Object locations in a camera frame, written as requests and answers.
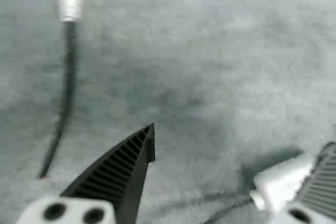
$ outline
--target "screw hole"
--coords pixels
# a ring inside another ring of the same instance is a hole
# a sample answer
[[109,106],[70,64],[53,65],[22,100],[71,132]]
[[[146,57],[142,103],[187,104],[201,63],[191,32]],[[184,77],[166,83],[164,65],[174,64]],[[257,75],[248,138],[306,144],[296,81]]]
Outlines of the screw hole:
[[56,203],[50,205],[44,212],[44,218],[46,220],[56,220],[63,216],[66,210],[65,205]]
[[300,209],[292,209],[289,213],[301,222],[310,223],[310,218]]
[[93,208],[84,215],[84,222],[86,224],[97,224],[104,217],[104,211],[99,208]]

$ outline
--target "gray carpet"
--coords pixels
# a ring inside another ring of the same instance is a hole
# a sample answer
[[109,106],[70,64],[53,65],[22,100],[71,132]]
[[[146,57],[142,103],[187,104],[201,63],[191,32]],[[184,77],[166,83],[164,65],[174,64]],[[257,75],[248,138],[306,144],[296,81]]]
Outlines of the gray carpet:
[[[333,138],[335,0],[87,0],[75,111],[51,177],[38,181],[61,96],[62,27],[54,0],[0,5],[1,224],[151,122],[157,160],[140,224],[203,222],[244,199],[275,156]],[[260,222],[248,205],[218,223]]]

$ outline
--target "black cable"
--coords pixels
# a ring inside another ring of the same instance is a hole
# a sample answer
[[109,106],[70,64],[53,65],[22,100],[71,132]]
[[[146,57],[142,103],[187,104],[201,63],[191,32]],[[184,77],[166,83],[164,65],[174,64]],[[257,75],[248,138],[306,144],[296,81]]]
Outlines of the black cable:
[[218,212],[214,213],[213,215],[211,215],[206,221],[202,222],[201,224],[214,224],[216,223],[218,220],[220,220],[222,217],[226,216],[228,213],[230,213],[231,211],[238,209],[240,207],[246,206],[250,203],[252,203],[253,200],[249,197],[247,199],[244,199],[240,202],[237,202],[235,204],[233,204],[230,207],[224,208],[219,210]]
[[60,106],[59,121],[56,124],[54,137],[50,142],[49,149],[39,172],[39,178],[45,178],[47,176],[51,163],[53,162],[72,110],[73,94],[76,86],[76,23],[64,23],[66,40],[64,92]]

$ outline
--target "gray textured surface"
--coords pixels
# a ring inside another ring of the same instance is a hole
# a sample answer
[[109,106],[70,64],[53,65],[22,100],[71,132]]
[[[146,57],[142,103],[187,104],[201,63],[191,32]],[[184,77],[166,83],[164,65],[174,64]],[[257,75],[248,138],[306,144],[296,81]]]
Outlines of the gray textured surface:
[[[61,91],[62,27],[54,0],[0,5],[1,224],[151,122],[143,224],[202,222],[239,199],[176,202],[242,191],[242,166],[332,138],[335,0],[87,0],[76,111],[51,178],[37,181]],[[258,216],[248,206],[221,221]]]

